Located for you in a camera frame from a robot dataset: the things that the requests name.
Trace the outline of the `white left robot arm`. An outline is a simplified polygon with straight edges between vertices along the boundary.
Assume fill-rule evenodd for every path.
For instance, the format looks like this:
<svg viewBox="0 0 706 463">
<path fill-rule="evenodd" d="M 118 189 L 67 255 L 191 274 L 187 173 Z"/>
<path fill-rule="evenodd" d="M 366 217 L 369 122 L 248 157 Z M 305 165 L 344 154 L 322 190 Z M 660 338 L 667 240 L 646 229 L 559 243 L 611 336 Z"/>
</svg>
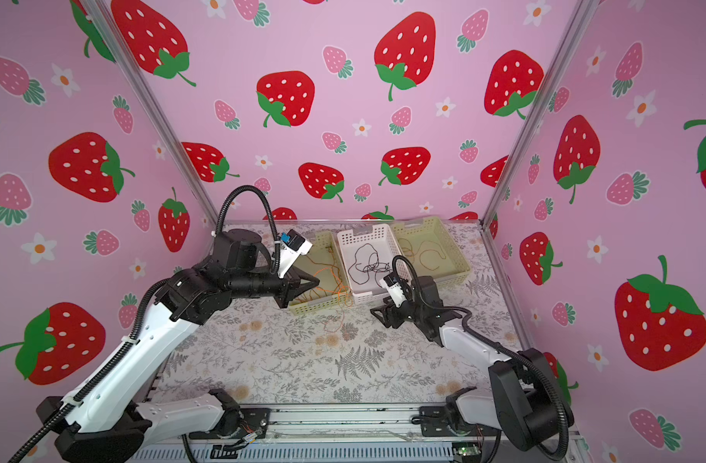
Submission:
<svg viewBox="0 0 706 463">
<path fill-rule="evenodd" d="M 166 439 L 191 433 L 227 437 L 242 428 L 239 404 L 222 389 L 166 404 L 139 405 L 134 399 L 177 346 L 233 301 L 271 297 L 285 309 L 318 286 L 316 277 L 294 265 L 312 248 L 297 231 L 279 233 L 270 218 L 272 250 L 252 231 L 224 231 L 231 202 L 245 192 L 269 208 L 257 187 L 235 188 L 220 209 L 210 254 L 146 291 L 130 334 L 109 358 L 78 388 L 40 404 L 42 427 L 15 452 L 13 462 L 23 461 L 50 433 L 56 433 L 57 451 L 67 462 L 125 462 Z"/>
</svg>

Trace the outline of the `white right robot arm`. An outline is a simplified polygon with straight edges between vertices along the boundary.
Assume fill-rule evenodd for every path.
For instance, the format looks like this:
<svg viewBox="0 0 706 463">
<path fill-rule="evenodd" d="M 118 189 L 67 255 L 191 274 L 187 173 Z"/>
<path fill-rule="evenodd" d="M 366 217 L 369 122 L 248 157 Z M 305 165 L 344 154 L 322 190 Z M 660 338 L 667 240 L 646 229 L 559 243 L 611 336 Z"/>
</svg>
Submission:
<svg viewBox="0 0 706 463">
<path fill-rule="evenodd" d="M 486 426 L 521 451 L 538 449 L 555 462 L 566 457 L 574 413 L 543 352 L 514 351 L 472 329 L 472 312 L 443 304 L 435 280 L 418 275 L 401 255 L 393 258 L 391 273 L 381 284 L 388 295 L 372 314 L 383 326 L 398 329 L 411 322 L 428 341 L 489 375 L 489 393 L 463 388 L 449 395 L 438 413 L 415 416 L 416 424 L 445 428 L 455 436 Z"/>
</svg>

